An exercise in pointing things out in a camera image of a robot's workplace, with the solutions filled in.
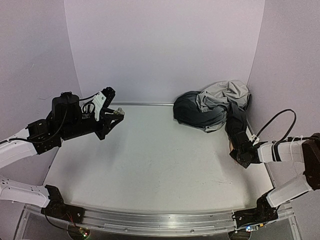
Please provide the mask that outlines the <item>small nail polish bottle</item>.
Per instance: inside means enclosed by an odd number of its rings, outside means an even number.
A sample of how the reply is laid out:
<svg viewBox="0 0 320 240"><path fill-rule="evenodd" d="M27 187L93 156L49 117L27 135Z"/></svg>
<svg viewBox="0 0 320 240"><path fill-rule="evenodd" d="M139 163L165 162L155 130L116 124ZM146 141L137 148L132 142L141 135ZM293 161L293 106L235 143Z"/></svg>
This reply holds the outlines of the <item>small nail polish bottle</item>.
<svg viewBox="0 0 320 240"><path fill-rule="evenodd" d="M113 113L116 115L123 115L123 116L125 115L125 111L121 107L118 107L117 109L115 109Z"/></svg>

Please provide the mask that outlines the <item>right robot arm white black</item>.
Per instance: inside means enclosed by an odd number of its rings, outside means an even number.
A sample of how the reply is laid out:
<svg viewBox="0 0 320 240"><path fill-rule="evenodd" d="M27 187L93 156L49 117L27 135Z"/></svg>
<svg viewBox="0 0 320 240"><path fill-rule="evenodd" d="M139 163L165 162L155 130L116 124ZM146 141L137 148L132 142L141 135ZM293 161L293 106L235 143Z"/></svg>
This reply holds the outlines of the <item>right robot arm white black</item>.
<svg viewBox="0 0 320 240"><path fill-rule="evenodd" d="M304 172L264 193L256 207L238 210L233 214L238 228L265 224L278 218L283 203L320 188L320 135L289 137L279 142L254 143L241 132L240 140L232 147L230 156L242 167L252 164L301 162Z"/></svg>

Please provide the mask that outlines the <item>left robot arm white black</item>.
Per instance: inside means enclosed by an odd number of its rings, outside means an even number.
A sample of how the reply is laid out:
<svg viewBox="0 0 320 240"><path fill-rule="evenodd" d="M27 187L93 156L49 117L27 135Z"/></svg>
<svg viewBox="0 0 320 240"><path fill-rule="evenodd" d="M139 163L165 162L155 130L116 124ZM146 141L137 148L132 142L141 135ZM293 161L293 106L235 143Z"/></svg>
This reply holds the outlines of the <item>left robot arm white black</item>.
<svg viewBox="0 0 320 240"><path fill-rule="evenodd" d="M67 140L95 133L100 140L121 121L125 112L121 107L110 109L116 92L107 87L81 99L72 92L63 92L52 99L46 118L27 125L13 136L0 142L0 166L4 168L19 160L41 155L60 148ZM54 186L30 185L0 178L1 200L31 204L47 208L56 218L68 213L64 200Z"/></svg>

